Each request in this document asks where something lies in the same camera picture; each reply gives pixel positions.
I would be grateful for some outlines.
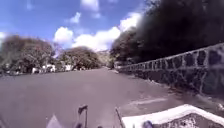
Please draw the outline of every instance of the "asphalt road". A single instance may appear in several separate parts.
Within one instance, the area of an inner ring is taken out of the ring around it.
[[[166,88],[107,69],[0,79],[0,115],[9,128],[45,128],[54,114],[61,124],[72,128],[77,108],[84,104],[89,107],[89,128],[118,127],[115,107],[128,104],[121,107],[126,113],[142,114],[149,106],[139,105],[164,100],[165,105],[150,109],[184,104]]]

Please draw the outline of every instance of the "foliage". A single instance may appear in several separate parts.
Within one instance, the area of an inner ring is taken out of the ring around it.
[[[109,63],[110,54],[109,51],[99,51],[97,52],[98,58],[100,62],[102,63],[102,66],[106,66]]]
[[[21,69],[30,73],[33,67],[40,68],[54,55],[51,45],[40,39],[22,38],[17,35],[4,40],[1,46],[1,65],[10,65],[10,70]]]
[[[129,30],[123,32],[113,43],[110,55],[117,61],[126,61],[129,57],[135,58],[137,53],[136,47],[137,42],[135,39],[136,28],[130,28]]]
[[[223,0],[149,0],[147,6],[136,34],[129,30],[114,42],[116,60],[148,61],[224,41]]]
[[[58,59],[78,69],[82,67],[93,69],[100,66],[97,54],[87,47],[76,47],[64,50]]]

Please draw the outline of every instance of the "sky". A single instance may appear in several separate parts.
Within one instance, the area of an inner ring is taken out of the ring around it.
[[[142,0],[0,0],[0,42],[18,34],[60,44],[110,49],[141,19]]]

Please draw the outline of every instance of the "white ledge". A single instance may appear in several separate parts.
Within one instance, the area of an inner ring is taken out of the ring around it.
[[[224,126],[224,118],[188,104],[171,108],[162,112],[140,116],[123,117],[122,122],[125,128],[133,128],[133,126],[135,128],[142,128],[142,124],[146,121],[151,121],[152,124],[163,124],[168,123],[174,119],[184,117],[191,113],[198,114],[208,120],[211,120],[217,124]]]

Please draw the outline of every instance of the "low stone wall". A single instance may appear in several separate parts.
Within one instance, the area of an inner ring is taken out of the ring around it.
[[[224,98],[224,44],[124,66],[118,71]]]

